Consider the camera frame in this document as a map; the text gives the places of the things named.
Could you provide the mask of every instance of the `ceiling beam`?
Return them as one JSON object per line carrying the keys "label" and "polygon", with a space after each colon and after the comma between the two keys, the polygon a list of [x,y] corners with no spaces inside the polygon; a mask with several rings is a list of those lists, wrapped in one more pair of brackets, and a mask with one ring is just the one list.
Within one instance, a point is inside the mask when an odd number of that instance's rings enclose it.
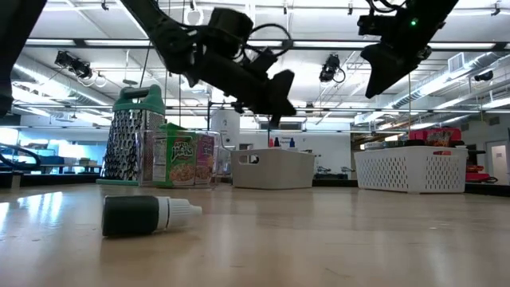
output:
{"label": "ceiling beam", "polygon": [[[282,49],[286,39],[249,40],[250,45]],[[300,40],[293,39],[292,50],[361,51],[377,41],[354,40]],[[432,41],[433,52],[510,52],[510,41]],[[29,48],[79,48],[79,49],[147,49],[148,40],[98,39],[98,38],[30,38]]]}

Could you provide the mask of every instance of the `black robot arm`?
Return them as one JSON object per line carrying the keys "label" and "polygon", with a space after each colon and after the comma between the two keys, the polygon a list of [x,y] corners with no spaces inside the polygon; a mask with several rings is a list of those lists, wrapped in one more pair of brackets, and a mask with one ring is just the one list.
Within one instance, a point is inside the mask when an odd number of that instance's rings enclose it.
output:
{"label": "black robot arm", "polygon": [[152,0],[121,0],[146,31],[171,73],[184,75],[194,86],[202,80],[234,96],[234,107],[254,113],[273,115],[272,124],[296,110],[287,99],[294,73],[285,70],[272,80],[267,69],[277,61],[270,49],[256,50],[257,57],[234,58],[248,47],[253,22],[245,14],[230,9],[214,9],[206,26],[183,25],[162,12]]}

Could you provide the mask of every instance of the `white box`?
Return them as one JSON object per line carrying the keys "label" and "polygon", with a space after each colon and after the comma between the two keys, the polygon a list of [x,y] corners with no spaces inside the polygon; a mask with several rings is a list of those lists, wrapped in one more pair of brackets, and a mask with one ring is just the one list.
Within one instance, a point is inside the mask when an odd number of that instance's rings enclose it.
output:
{"label": "white box", "polygon": [[[451,155],[435,155],[438,151],[450,151]],[[361,151],[354,157],[359,188],[409,193],[465,189],[465,148],[395,147]]]}
{"label": "white box", "polygon": [[282,190],[312,187],[315,156],[277,148],[232,151],[235,187]]}

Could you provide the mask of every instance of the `white storage bin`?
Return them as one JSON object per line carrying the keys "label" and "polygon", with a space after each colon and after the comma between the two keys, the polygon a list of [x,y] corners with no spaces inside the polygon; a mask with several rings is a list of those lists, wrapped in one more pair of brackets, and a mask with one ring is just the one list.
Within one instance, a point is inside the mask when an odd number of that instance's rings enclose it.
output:
{"label": "white storage bin", "polygon": [[[451,155],[435,155],[450,151]],[[395,147],[355,153],[358,186],[410,193],[464,192],[468,150]]]}
{"label": "white storage bin", "polygon": [[280,190],[312,187],[313,154],[278,148],[232,151],[235,187]]}

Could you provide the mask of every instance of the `table surface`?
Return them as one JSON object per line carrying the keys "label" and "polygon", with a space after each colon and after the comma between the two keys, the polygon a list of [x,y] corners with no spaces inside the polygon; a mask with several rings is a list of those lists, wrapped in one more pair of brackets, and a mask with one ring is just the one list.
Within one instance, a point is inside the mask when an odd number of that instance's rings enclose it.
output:
{"label": "table surface", "polygon": [[[0,286],[508,286],[510,199],[356,188],[0,190]],[[105,195],[202,206],[194,227],[101,237]]]}

